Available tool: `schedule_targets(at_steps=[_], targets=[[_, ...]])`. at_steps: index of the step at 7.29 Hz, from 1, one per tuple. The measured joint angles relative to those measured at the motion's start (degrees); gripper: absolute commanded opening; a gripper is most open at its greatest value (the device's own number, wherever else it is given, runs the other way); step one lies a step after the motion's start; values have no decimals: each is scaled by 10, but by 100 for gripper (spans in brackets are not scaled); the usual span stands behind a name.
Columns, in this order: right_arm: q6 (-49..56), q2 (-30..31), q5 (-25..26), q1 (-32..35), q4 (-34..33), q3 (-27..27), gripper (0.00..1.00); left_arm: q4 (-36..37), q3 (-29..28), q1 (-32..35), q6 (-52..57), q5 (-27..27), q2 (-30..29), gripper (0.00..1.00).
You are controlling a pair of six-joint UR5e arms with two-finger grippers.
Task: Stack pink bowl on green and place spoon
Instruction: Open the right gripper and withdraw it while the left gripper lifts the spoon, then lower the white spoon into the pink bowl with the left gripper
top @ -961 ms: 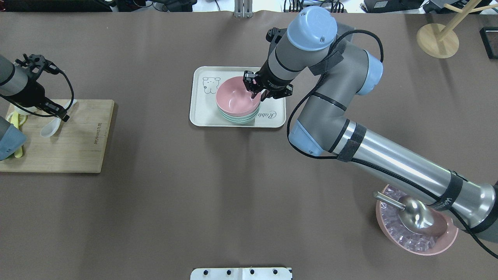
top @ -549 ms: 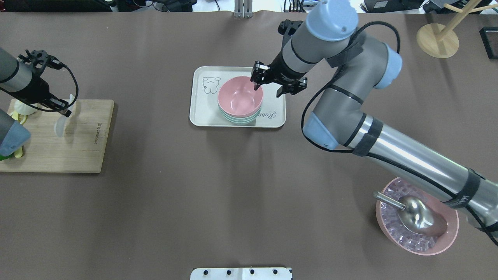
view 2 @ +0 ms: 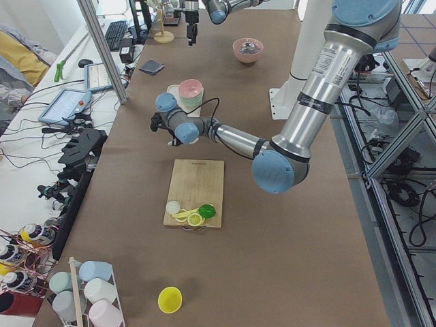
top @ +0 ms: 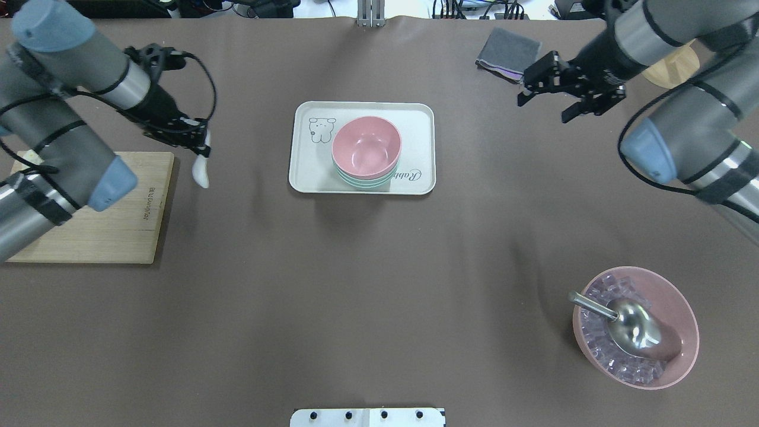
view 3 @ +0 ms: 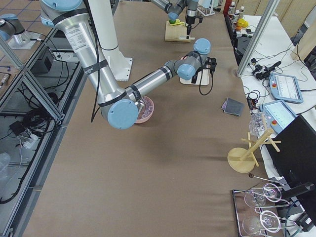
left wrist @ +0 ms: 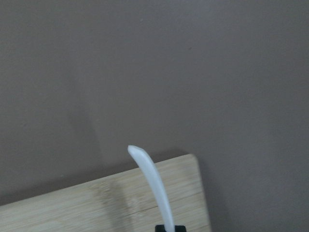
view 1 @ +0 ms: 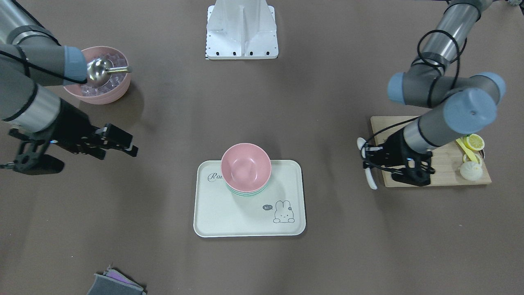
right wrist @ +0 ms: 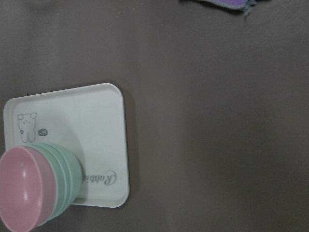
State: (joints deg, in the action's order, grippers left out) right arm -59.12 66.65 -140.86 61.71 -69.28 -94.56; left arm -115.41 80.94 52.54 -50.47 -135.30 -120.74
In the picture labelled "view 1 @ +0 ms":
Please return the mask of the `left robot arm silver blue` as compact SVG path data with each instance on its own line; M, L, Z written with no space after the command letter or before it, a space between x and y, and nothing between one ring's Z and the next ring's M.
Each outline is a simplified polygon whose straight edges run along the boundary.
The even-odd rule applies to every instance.
M401 128L381 144L358 138L371 189L377 189L373 168L389 172L400 183L430 185L433 151L496 119L506 93L503 78L491 72L469 78L458 75L468 34L490 5L490 0L451 1L436 29L419 40L410 69L391 77L387 89L391 101L429 111L399 123Z

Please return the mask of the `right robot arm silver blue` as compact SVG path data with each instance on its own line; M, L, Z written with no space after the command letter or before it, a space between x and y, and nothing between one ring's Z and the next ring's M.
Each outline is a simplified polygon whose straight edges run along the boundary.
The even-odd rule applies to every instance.
M86 61L80 49L60 45L15 0L1 7L1 120L9 135L20 140L13 162L2 164L25 175L56 174L64 163L46 153L56 144L73 154L104 159L107 150L136 157L133 136L107 123L96 127L87 114L47 89L48 86L104 86L111 74L130 73L105 58Z

